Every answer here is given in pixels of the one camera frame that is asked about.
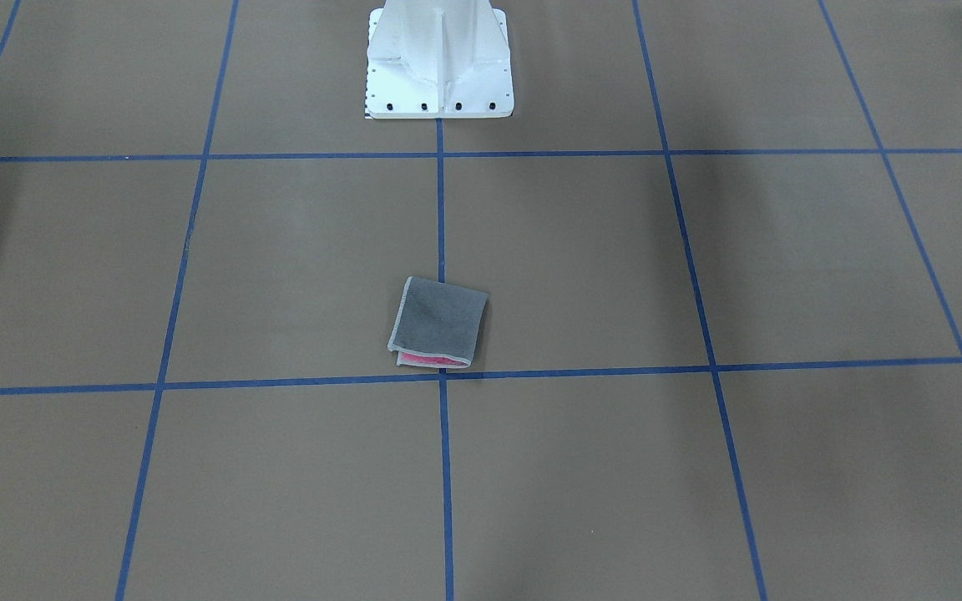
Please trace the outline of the pink and grey towel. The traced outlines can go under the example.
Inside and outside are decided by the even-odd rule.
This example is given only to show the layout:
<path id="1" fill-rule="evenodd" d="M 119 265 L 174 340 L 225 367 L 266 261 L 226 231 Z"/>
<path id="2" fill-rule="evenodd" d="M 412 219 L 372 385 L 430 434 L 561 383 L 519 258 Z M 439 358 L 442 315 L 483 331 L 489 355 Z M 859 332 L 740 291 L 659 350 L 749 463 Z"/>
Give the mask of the pink and grey towel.
<path id="1" fill-rule="evenodd" d="M 473 364 L 489 294 L 432 279 L 406 279 L 387 350 L 397 366 L 466 369 Z"/>

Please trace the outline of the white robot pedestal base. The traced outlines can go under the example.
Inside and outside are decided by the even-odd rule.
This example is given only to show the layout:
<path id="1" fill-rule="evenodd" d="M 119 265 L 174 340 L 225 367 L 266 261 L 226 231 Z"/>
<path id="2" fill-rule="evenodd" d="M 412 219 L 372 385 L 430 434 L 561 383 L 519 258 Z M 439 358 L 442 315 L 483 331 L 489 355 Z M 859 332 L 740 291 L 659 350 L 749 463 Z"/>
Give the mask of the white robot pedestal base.
<path id="1" fill-rule="evenodd" d="M 367 20 L 368 119 L 514 113 L 505 11 L 489 1 L 386 1 Z"/>

